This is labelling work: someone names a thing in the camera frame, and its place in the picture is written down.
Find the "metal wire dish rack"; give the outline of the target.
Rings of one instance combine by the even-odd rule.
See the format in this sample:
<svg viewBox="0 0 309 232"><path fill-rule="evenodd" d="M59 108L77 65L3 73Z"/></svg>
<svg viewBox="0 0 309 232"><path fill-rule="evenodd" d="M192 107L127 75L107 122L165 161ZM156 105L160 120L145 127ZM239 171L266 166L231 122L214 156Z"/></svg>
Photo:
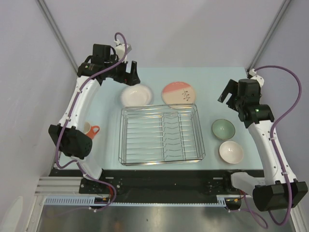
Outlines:
<svg viewBox="0 0 309 232"><path fill-rule="evenodd" d="M122 109L118 156L122 165L191 163L205 156L194 103Z"/></svg>

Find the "pink cream floral plate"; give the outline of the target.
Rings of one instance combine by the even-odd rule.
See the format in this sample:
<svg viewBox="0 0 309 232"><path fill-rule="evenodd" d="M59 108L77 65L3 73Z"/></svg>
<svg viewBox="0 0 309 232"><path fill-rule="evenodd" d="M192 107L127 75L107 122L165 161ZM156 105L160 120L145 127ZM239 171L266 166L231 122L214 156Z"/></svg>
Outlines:
<svg viewBox="0 0 309 232"><path fill-rule="evenodd" d="M195 103L196 92L186 82L172 82L163 88L161 97L164 103L171 108L186 107Z"/></svg>

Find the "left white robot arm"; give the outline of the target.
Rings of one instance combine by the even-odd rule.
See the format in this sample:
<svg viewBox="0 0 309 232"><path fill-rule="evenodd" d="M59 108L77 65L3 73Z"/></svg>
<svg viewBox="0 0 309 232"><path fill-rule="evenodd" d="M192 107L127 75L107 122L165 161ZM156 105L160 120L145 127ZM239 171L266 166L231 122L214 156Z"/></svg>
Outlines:
<svg viewBox="0 0 309 232"><path fill-rule="evenodd" d="M107 78L134 86L140 83L137 74L137 62L131 63L130 72L126 72L126 56L131 51L130 44L116 42L110 45L94 44L93 52L79 66L77 81L70 103L58 124L50 125L48 133L56 146L55 161L61 154L76 163L85 177L92 177L90 188L102 193L107 182L101 178L102 168L91 152L93 142L84 132L87 111L102 82Z"/></svg>

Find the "green ceramic bowl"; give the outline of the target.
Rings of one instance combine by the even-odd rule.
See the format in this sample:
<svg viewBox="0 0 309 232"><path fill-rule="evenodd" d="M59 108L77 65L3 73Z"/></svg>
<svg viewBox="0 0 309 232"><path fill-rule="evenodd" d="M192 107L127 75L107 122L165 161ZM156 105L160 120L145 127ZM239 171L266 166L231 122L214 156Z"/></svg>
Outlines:
<svg viewBox="0 0 309 232"><path fill-rule="evenodd" d="M218 119L211 126L212 133L219 140L229 140L236 133L235 126L226 119Z"/></svg>

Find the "white scalloped plate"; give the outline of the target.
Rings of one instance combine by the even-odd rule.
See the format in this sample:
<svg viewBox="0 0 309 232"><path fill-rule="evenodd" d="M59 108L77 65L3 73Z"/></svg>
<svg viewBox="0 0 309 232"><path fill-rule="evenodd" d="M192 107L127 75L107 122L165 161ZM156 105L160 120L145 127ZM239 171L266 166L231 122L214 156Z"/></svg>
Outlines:
<svg viewBox="0 0 309 232"><path fill-rule="evenodd" d="M120 100L124 107L145 106L153 101L153 92L148 86L137 84L124 88Z"/></svg>

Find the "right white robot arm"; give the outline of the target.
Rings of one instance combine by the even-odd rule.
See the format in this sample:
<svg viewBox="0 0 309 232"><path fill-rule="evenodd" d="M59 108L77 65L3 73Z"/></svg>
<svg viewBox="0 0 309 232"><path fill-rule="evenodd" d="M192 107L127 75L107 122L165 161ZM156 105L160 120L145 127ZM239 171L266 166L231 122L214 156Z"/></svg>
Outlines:
<svg viewBox="0 0 309 232"><path fill-rule="evenodd" d="M263 165L264 184L246 171L230 172L223 181L223 189L228 194L237 190L253 197L259 211L292 209L308 192L304 181L298 181L291 170L278 139L275 137L274 116L270 107L260 104L261 85L258 80L229 80L218 101L238 113L241 122L252 136Z"/></svg>

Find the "white orange ceramic bowl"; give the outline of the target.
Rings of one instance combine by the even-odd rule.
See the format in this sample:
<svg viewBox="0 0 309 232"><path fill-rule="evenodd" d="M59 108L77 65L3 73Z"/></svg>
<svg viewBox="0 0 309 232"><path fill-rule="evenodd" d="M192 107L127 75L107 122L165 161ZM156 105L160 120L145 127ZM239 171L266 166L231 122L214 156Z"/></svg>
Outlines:
<svg viewBox="0 0 309 232"><path fill-rule="evenodd" d="M238 143L225 141L219 147L219 155L229 164L238 164L243 160L244 151Z"/></svg>

